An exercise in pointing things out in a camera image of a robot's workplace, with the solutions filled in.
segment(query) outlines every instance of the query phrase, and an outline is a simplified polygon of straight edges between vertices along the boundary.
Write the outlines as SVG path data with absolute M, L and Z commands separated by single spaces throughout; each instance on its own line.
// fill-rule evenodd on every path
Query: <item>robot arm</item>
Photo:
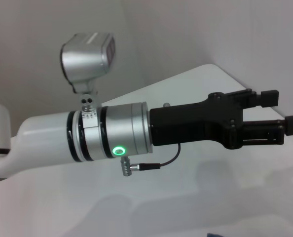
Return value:
M 152 146 L 213 140 L 227 149 L 282 145 L 293 135 L 293 116 L 285 120 L 243 122 L 243 109 L 278 105 L 278 91 L 257 95 L 251 89 L 190 105 L 148 111 L 146 102 L 102 107 L 95 78 L 114 61 L 111 34 L 77 34 L 61 50 L 64 75 L 79 94 L 82 109 L 27 119 L 10 148 L 9 117 L 0 106 L 0 180 L 42 166 L 121 157 L 124 175 L 144 170 L 128 156 L 152 153 Z M 159 168 L 151 164 L 149 169 Z

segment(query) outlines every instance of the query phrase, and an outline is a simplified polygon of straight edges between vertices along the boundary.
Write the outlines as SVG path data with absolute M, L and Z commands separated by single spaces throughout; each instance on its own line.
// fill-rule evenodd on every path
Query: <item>green led light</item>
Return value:
M 116 156 L 122 156 L 126 153 L 126 149 L 118 146 L 112 150 L 112 153 L 114 153 Z

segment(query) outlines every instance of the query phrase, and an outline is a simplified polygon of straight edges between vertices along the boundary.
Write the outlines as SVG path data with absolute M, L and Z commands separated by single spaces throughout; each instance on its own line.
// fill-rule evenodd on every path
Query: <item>glowing green ring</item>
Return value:
M 113 150 L 112 150 L 112 153 L 114 153 L 116 156 L 122 156 L 126 153 L 126 149 L 124 149 L 123 147 L 115 147 Z

